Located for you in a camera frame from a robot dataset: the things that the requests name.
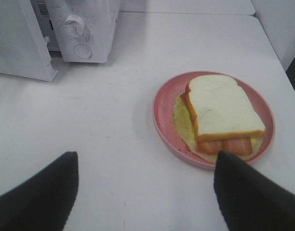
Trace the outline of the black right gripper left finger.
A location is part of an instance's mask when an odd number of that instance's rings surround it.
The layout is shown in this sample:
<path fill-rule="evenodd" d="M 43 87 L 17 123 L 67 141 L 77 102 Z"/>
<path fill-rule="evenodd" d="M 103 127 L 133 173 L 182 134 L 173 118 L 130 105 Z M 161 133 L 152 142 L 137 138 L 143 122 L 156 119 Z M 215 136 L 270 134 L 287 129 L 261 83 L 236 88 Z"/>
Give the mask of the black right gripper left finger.
<path fill-rule="evenodd" d="M 66 152 L 0 196 L 0 231 L 61 231 L 79 188 L 77 152 Z"/>

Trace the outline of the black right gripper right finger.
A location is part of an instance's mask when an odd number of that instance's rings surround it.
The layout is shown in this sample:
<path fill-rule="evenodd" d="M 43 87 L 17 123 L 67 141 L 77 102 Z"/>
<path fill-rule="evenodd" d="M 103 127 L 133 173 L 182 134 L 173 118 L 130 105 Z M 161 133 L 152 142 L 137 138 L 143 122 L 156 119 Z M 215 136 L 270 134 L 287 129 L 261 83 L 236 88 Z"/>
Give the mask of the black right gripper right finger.
<path fill-rule="evenodd" d="M 233 153 L 219 152 L 214 191 L 230 231 L 295 231 L 295 195 Z"/>

